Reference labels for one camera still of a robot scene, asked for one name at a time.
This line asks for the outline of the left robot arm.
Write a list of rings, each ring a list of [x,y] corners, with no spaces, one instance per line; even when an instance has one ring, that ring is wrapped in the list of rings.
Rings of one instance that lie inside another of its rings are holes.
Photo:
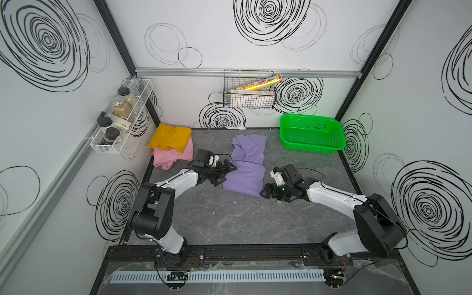
[[[227,174],[236,170],[232,159],[221,160],[211,151],[198,149],[195,158],[176,175],[139,187],[126,227],[157,243],[164,253],[185,256],[186,239],[172,226],[175,200],[205,181],[217,187],[226,181]]]

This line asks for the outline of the purple t-shirt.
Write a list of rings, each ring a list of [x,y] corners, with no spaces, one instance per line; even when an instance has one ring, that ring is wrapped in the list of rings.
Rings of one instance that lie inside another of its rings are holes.
[[[232,139],[232,163],[236,170],[228,173],[223,188],[226,191],[259,197],[264,187],[264,166],[267,136],[236,135]]]

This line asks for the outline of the green plastic basket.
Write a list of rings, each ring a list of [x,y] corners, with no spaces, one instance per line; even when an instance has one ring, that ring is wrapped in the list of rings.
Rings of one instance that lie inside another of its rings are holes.
[[[334,154],[347,146],[339,121],[302,114],[282,115],[280,139],[285,149],[319,154]]]

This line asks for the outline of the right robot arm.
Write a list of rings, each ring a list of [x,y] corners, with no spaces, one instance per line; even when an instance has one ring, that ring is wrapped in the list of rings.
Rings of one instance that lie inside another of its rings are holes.
[[[270,172],[273,183],[263,186],[260,196],[290,203],[305,200],[324,205],[355,221],[356,228],[335,232],[318,246],[324,264],[330,265],[350,254],[368,252],[386,258],[401,242],[407,230],[390,204],[378,194],[349,193],[324,184],[321,179],[303,178],[292,164]]]

